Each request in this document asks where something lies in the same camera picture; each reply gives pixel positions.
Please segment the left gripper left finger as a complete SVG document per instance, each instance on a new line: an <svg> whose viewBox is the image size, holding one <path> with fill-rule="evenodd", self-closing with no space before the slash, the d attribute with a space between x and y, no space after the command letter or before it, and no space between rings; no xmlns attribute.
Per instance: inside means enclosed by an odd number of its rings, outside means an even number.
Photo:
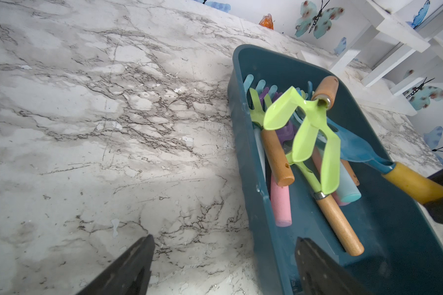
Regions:
<svg viewBox="0 0 443 295"><path fill-rule="evenodd" d="M80 295L145 295L155 251L152 235L139 238L113 261Z"/></svg>

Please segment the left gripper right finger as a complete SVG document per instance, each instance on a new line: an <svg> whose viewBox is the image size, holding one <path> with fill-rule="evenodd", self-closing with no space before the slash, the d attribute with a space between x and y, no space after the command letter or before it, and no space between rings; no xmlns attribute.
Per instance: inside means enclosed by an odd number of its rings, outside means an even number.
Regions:
<svg viewBox="0 0 443 295"><path fill-rule="evenodd" d="M297 238L295 260L304 295L371 293L310 238Z"/></svg>

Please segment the teal fork yellow handle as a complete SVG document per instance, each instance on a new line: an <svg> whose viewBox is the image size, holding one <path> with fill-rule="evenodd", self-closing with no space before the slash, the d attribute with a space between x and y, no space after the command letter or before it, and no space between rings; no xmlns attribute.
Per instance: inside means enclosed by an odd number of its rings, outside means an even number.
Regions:
<svg viewBox="0 0 443 295"><path fill-rule="evenodd" d="M365 163L376 169L386 180L422 205L443 198L442 185L423 177L402 163L380 157L367 141L333 120L327 119L327 123L341 140L342 159Z"/></svg>

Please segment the teal plastic storage box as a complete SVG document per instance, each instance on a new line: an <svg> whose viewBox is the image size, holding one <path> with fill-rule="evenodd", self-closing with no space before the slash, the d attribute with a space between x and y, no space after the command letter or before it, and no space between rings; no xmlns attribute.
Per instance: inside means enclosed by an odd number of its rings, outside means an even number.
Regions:
<svg viewBox="0 0 443 295"><path fill-rule="evenodd" d="M263 174L249 116L251 98L244 81L306 89L329 72L310 63L257 47L240 45L233 52L228 99L249 227L254 240L258 284L265 295L299 295L301 277L295 261L298 238L315 241L333 260L375 295L443 295L443 246L416 201L363 163L353 165L359 177L358 201L342 208L365 250L349 255L322 211L310 185L294 168L290 187L293 223L278 227L269 197L270 179Z"/></svg>

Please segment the purple rake pink handle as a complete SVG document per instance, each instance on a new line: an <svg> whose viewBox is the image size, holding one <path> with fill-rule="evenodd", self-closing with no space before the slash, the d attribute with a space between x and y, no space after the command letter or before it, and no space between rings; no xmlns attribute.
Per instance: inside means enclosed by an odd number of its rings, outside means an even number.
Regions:
<svg viewBox="0 0 443 295"><path fill-rule="evenodd" d="M260 98L263 98L265 109L267 109L275 98L281 93L277 92L278 87L273 85L267 90L265 88ZM274 213L275 223L278 227L289 227L292 225L292 214L290 208L290 194L288 186L278 186L271 171L270 200Z"/></svg>

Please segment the light blue fork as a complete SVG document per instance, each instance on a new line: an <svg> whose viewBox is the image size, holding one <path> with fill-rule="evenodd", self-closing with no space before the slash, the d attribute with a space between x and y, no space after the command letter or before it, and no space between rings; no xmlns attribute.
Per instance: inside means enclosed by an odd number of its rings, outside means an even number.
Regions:
<svg viewBox="0 0 443 295"><path fill-rule="evenodd" d="M315 147L312 160L317 168L321 171L321 164L323 160L323 151ZM337 190L332 193L333 198L339 206L346 206L352 202L355 202L361 198L361 193L357 188L354 179L344 166L344 160L341 160L340 164L340 182Z"/></svg>

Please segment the green wide fork wooden handle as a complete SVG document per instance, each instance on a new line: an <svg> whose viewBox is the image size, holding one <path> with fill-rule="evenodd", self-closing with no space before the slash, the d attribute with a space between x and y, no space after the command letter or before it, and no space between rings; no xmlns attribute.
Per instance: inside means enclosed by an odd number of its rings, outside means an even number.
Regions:
<svg viewBox="0 0 443 295"><path fill-rule="evenodd" d="M261 138L269 165L274 173L275 182L281 187L290 186L294 183L295 177L287 161L276 131L267 130L262 124Z"/></svg>

